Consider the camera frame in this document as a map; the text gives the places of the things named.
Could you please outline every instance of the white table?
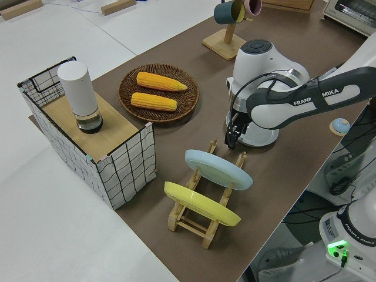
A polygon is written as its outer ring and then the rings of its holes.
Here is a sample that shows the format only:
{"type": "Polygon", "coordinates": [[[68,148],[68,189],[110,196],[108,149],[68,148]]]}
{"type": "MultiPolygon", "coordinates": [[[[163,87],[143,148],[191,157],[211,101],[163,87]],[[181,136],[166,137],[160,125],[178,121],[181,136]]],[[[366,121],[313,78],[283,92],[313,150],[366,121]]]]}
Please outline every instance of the white table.
{"type": "Polygon", "coordinates": [[[16,87],[70,56],[95,79],[212,16],[219,3],[138,1],[103,16],[110,2],[46,0],[0,18],[0,281],[176,281],[59,158],[16,87]]]}

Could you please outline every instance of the white cylindrical speaker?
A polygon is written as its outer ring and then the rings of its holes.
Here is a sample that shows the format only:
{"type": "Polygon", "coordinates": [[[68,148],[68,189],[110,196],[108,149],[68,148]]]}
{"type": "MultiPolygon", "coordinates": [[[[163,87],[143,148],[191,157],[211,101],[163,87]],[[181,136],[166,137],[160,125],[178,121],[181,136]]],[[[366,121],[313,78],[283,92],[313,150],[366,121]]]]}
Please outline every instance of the white cylindrical speaker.
{"type": "Polygon", "coordinates": [[[58,77],[75,115],[78,128],[85,133],[96,133],[103,125],[88,68],[78,61],[63,63],[58,77]]]}

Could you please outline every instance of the toaster oven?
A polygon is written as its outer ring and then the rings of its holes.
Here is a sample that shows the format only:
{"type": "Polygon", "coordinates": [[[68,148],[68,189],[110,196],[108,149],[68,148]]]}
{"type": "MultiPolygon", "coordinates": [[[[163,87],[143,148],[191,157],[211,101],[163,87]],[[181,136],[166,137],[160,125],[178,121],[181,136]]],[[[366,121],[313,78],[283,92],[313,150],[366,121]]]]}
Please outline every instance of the toaster oven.
{"type": "Polygon", "coordinates": [[[324,15],[365,36],[376,31],[376,0],[328,0],[324,15]]]}

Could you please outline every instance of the green indicator light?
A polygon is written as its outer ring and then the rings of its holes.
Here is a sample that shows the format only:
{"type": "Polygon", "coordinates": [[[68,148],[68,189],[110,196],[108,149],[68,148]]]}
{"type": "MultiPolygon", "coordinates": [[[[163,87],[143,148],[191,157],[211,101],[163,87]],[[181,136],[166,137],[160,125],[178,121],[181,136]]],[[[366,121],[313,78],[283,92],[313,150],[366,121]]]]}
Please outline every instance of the green indicator light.
{"type": "Polygon", "coordinates": [[[343,248],[343,246],[345,246],[345,245],[347,245],[347,241],[346,240],[340,240],[340,241],[337,241],[337,242],[334,242],[334,243],[330,243],[330,244],[328,244],[328,252],[332,256],[334,256],[334,251],[336,249],[343,248]]]}

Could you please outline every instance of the mug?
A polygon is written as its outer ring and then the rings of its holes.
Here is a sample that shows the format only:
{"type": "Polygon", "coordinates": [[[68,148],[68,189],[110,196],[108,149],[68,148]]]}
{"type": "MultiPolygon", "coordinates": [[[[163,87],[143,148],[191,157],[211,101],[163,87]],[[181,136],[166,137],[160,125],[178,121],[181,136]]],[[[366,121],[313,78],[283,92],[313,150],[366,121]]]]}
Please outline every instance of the mug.
{"type": "Polygon", "coordinates": [[[246,7],[246,16],[257,16],[261,12],[263,6],[261,0],[244,0],[243,2],[246,7]]]}
{"type": "Polygon", "coordinates": [[[246,8],[241,0],[222,2],[214,9],[214,19],[218,24],[237,24],[244,19],[246,8]]]}

